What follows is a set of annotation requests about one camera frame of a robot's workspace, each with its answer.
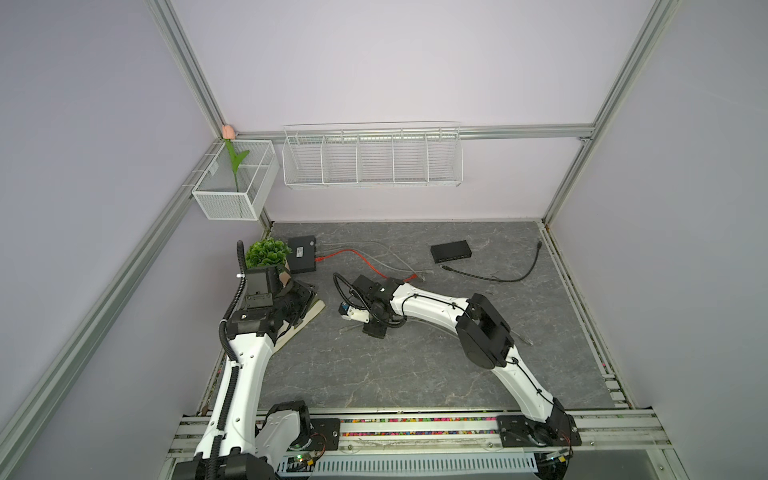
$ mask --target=marble surface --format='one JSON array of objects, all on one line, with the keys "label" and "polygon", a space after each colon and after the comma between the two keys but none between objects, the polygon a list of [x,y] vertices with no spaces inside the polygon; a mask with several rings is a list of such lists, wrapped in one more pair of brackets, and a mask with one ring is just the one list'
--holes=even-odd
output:
[{"label": "marble surface", "polygon": [[[534,343],[530,346],[513,334],[528,367],[566,408],[613,407],[546,247],[531,275],[519,283],[492,283],[445,271],[429,252],[433,244],[467,240],[472,258],[451,266],[483,276],[517,277],[533,260],[539,240],[536,223],[277,223],[273,228],[273,236],[284,240],[309,234],[317,237],[320,252],[336,251],[325,243],[382,242],[415,269],[432,271],[425,281],[414,280],[415,286],[451,296],[486,295],[510,327]],[[404,268],[377,245],[357,247]],[[409,276],[374,265],[385,275]],[[318,262],[316,272],[296,276],[318,286],[326,308],[270,360],[260,408],[294,399],[304,399],[310,408],[517,407],[496,377],[470,362],[448,333],[409,321],[376,339],[364,334],[361,324],[342,319],[334,272],[349,281],[360,274],[377,277],[353,253]]]}]

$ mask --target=black box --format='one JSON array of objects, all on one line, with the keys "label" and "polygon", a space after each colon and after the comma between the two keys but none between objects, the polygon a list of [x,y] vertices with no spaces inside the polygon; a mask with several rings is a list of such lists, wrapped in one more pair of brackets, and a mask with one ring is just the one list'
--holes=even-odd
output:
[{"label": "black box", "polygon": [[435,259],[435,263],[469,258],[472,256],[472,251],[469,249],[467,240],[443,243],[442,245],[432,245],[429,250],[432,252],[432,258]]},{"label": "black box", "polygon": [[291,252],[288,254],[288,268],[291,273],[314,272],[315,267],[315,247],[316,240],[314,235],[307,237],[294,237],[288,239],[288,247]]}]

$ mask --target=red cable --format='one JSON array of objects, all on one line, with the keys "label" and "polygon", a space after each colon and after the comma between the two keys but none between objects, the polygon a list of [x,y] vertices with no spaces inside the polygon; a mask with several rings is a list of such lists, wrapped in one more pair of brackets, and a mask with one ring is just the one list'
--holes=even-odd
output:
[{"label": "red cable", "polygon": [[[383,273],[379,272],[379,271],[376,269],[376,267],[375,267],[375,266],[371,265],[371,263],[370,263],[370,262],[369,262],[369,261],[368,261],[368,260],[367,260],[367,259],[366,259],[366,258],[363,256],[363,255],[361,255],[361,254],[360,254],[360,252],[358,252],[357,250],[353,250],[353,249],[351,249],[351,248],[345,248],[344,250],[339,250],[339,251],[338,251],[338,252],[336,252],[336,253],[331,253],[330,255],[325,255],[324,257],[317,257],[317,258],[315,259],[315,261],[316,261],[316,262],[322,262],[322,261],[323,261],[323,260],[325,260],[326,258],[334,257],[334,256],[336,256],[336,255],[338,255],[339,253],[342,253],[342,252],[352,252],[352,253],[354,253],[355,255],[357,255],[358,257],[360,257],[360,258],[362,259],[362,261],[363,261],[363,262],[367,263],[367,264],[368,264],[368,266],[370,266],[370,267],[371,267],[371,270],[373,270],[374,272],[376,272],[376,273],[378,273],[379,275],[383,276],[384,278],[389,278],[387,275],[385,275],[385,274],[383,274]],[[409,282],[409,281],[411,281],[411,280],[415,279],[416,277],[417,277],[417,275],[414,273],[413,275],[411,275],[411,276],[409,276],[408,278],[406,278],[405,280],[403,280],[403,282]]]}]

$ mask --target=white wire basket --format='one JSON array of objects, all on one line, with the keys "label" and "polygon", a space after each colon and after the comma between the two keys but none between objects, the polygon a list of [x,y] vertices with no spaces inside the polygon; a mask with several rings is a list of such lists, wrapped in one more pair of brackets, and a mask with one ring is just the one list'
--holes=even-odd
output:
[{"label": "white wire basket", "polygon": [[458,124],[290,125],[285,132],[283,174],[291,188],[462,182]]},{"label": "white wire basket", "polygon": [[232,140],[237,153],[249,150],[237,168],[237,181],[224,142],[214,154],[192,194],[211,220],[258,220],[280,169],[271,141]]}]

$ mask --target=white arm segment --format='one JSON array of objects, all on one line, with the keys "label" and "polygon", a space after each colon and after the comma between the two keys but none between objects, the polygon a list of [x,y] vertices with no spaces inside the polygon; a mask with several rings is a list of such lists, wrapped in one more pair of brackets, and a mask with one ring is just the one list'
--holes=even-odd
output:
[{"label": "white arm segment", "polygon": [[[283,453],[286,451],[287,446],[292,440],[299,436],[299,414],[297,412],[276,412],[270,416],[273,418],[277,413],[280,413],[280,435],[287,437],[286,442],[282,445],[282,450],[279,453],[273,454],[272,452],[262,451],[264,446],[260,448],[260,444],[267,440],[270,433],[267,427],[264,426],[262,434],[256,437],[256,410],[259,405],[259,396],[261,394],[261,382],[264,379],[264,371],[266,365],[270,360],[273,353],[274,345],[272,339],[268,336],[257,336],[256,333],[244,333],[236,336],[233,340],[230,340],[230,345],[235,353],[238,355],[238,362],[226,361],[224,372],[221,375],[219,394],[216,397],[216,404],[214,406],[214,413],[210,417],[210,422],[205,430],[203,438],[200,443],[197,444],[195,453],[202,452],[203,458],[210,457],[210,447],[213,443],[216,435],[225,435],[225,438],[221,441],[221,447],[219,449],[219,455],[229,455],[230,450],[233,447],[240,447],[241,453],[252,453],[256,456],[266,456],[267,461],[276,467],[276,464],[272,463],[272,456],[276,456],[275,460],[280,461]],[[232,374],[232,365],[239,364],[240,372],[237,377],[237,385],[235,386],[234,396],[230,405],[230,412],[227,416],[227,426],[223,431],[218,430],[217,423],[219,415],[221,414],[221,408],[224,404],[224,396],[227,392],[227,386],[230,384],[230,377]]]},{"label": "white arm segment", "polygon": [[[457,319],[464,315],[464,310],[469,307],[466,298],[439,295],[408,283],[395,290],[390,304],[398,315],[414,316],[443,329],[447,328],[453,333],[456,332]],[[350,307],[345,318],[368,323],[369,314],[365,310]],[[525,366],[517,347],[509,349],[506,361],[507,366],[497,366],[492,372],[515,397],[523,415],[536,422],[546,422],[552,414],[552,394],[541,386],[531,370]]]}]

